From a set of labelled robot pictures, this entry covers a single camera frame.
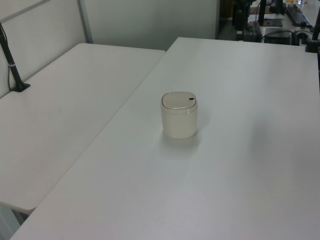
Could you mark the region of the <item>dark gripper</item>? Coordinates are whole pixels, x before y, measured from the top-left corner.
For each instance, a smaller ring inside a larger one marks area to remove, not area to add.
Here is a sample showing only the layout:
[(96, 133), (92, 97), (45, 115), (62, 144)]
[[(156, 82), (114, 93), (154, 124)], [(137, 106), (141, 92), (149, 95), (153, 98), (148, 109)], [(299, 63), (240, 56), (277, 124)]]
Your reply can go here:
[(237, 9), (234, 12), (233, 23), (236, 30), (236, 35), (243, 35), (245, 25), (245, 12), (241, 9)]

